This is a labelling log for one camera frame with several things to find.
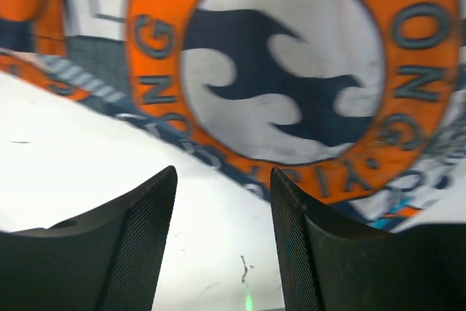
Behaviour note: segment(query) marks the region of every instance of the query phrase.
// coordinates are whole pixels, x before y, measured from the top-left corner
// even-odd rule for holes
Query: white circle
[[[282,34],[270,36],[267,49],[282,69],[302,79],[351,74],[360,87],[343,89],[334,101],[334,111],[346,117],[375,115],[384,82],[382,41],[358,0],[202,0],[198,8],[251,9],[283,24],[303,41]],[[277,129],[274,125],[301,120],[296,102],[286,95],[226,100],[213,94],[207,85],[229,85],[237,74],[235,62],[218,50],[184,50],[181,74],[185,97],[200,126],[244,157],[301,164],[335,157],[352,145],[329,147]]]

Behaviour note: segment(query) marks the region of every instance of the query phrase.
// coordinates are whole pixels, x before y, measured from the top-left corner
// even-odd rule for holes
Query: green light
[[[253,298],[246,296],[246,311],[253,311]]]

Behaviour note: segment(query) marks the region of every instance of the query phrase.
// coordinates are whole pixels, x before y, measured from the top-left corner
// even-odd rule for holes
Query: scuff mark
[[[242,277],[241,277],[241,283],[244,284],[247,289],[249,289],[248,282],[246,282],[246,276],[248,275],[249,269],[248,269],[248,266],[246,265],[245,257],[243,255],[240,255],[240,258],[242,261],[242,265],[245,268],[245,271],[243,272]]]
[[[206,291],[208,291],[209,289],[215,287],[215,286],[218,286],[220,284],[220,282],[215,282],[215,283],[212,283],[210,285],[208,285],[207,287],[204,288],[204,290],[202,290],[199,294],[197,294],[197,296],[192,299],[188,305],[191,305],[193,302],[197,301]]]

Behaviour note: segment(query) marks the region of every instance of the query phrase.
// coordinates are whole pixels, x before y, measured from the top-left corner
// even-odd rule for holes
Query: gray stripe
[[[123,92],[117,91],[116,93],[107,96],[106,98],[103,98],[105,102],[110,102],[110,103],[116,103],[123,99],[125,97],[125,94]]]
[[[72,83],[72,85],[76,85],[78,87],[82,87],[84,85],[85,82],[88,82],[90,79],[94,79],[94,76],[90,73],[84,73],[84,74],[80,74],[78,76],[75,76],[70,83]]]
[[[64,59],[56,61],[49,68],[52,71],[52,73],[57,74],[57,73],[63,71],[64,69],[68,68],[70,65],[71,65],[71,62],[64,58]]]
[[[105,83],[102,82],[100,79],[93,79],[85,84],[82,88],[84,90],[94,92],[99,86],[104,85]]]
[[[54,55],[37,55],[40,60],[44,61],[47,65],[52,65],[53,63],[57,62],[57,60],[60,60],[60,56],[54,56]]]
[[[73,66],[69,70],[60,74],[60,78],[66,81],[69,80],[75,74],[78,74],[79,72],[84,73],[81,67]]]
[[[94,92],[94,95],[97,96],[98,98],[102,98],[105,95],[108,95],[110,92],[115,91],[115,89],[109,85],[105,85],[104,87],[99,88],[96,92]]]

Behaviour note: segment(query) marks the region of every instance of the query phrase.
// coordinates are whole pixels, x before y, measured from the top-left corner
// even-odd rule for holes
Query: logo
[[[274,16],[265,2],[224,9],[221,0],[129,0],[133,100],[180,138],[215,149],[222,162],[263,184],[279,165],[325,203],[367,197],[408,170],[435,135],[457,86],[462,43],[458,0],[355,3],[351,9],[359,10],[329,13],[303,33],[291,18]],[[315,16],[317,10],[302,12]],[[331,35],[345,23],[360,31],[350,36],[358,42]],[[365,36],[364,29],[372,34]],[[323,35],[334,38],[340,50],[325,57],[308,50],[308,68],[277,50],[287,41],[315,47],[309,38]],[[282,43],[274,46],[278,40]],[[356,47],[366,42],[375,48],[371,55],[382,63],[380,69],[338,69],[358,66],[362,57]],[[350,63],[341,64],[351,55]],[[226,73],[188,72],[205,64]],[[378,97],[366,107],[371,113],[348,114],[349,97],[362,106],[365,96],[359,92],[371,82],[379,89],[369,94]],[[245,127],[232,127],[226,116]]]

